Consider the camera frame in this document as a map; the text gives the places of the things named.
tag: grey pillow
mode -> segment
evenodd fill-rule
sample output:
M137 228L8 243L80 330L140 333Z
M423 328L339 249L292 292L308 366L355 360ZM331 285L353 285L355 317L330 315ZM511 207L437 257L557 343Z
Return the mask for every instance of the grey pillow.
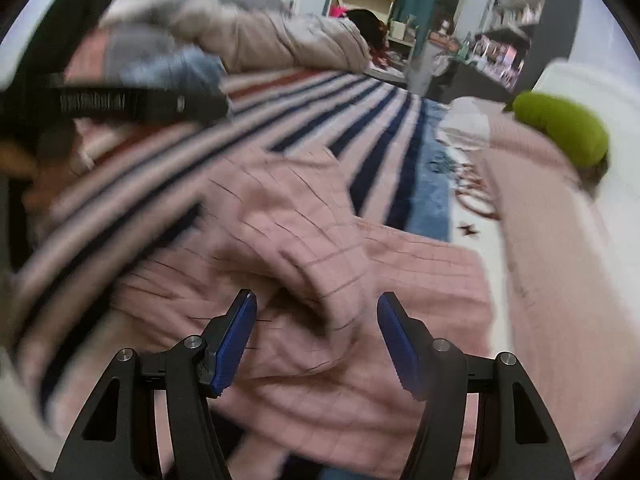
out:
M242 10L270 10L281 14L291 15L289 2L283 0L218 0L222 5L233 5Z

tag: pink checkered fabric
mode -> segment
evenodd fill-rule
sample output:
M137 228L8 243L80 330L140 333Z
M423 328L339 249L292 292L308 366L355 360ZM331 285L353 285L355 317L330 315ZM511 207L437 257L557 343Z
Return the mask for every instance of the pink checkered fabric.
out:
M113 310L65 373L50 403L55 430L68 433L119 348L169 348L249 287L259 321L236 382L213 406L318 462L398 478L422 405L398 381L376 300L392 290L434 336L487 355L492 313L477 255L356 218L325 149L241 151L202 174L198 189L203 217L122 280ZM461 470L472 455L474 403ZM166 463L166 425L158 433Z

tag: bottle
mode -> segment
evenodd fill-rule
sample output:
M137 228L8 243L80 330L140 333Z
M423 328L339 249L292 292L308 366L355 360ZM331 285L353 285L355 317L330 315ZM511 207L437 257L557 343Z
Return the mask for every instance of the bottle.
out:
M471 46L472 36L471 32L466 34L465 41L460 45L460 49L458 50L458 58L461 60L466 60L466 56L469 53L469 47Z

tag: beige comforter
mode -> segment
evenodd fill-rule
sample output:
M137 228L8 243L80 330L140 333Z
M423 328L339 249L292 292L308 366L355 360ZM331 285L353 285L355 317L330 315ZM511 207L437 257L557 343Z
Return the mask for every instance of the beige comforter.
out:
M369 47L349 20L246 12L208 0L129 0L101 25L151 23L222 59L229 73L302 66L363 72Z

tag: lime green cushion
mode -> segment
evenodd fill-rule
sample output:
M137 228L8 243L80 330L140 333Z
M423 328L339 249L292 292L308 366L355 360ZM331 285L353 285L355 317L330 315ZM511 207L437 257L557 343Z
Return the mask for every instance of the lime green cushion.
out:
M516 119L546 134L576 168L590 168L609 150L609 134L599 118L578 103L538 92L513 102Z

